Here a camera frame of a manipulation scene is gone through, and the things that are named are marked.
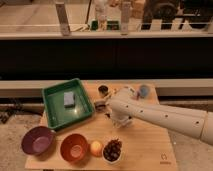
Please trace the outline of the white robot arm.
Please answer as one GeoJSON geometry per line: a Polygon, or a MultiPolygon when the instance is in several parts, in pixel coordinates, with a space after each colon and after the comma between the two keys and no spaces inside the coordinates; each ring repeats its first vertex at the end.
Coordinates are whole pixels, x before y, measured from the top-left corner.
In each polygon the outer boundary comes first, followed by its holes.
{"type": "Polygon", "coordinates": [[[213,145],[213,112],[139,101],[130,87],[118,90],[107,103],[119,124],[131,116],[213,145]]]}

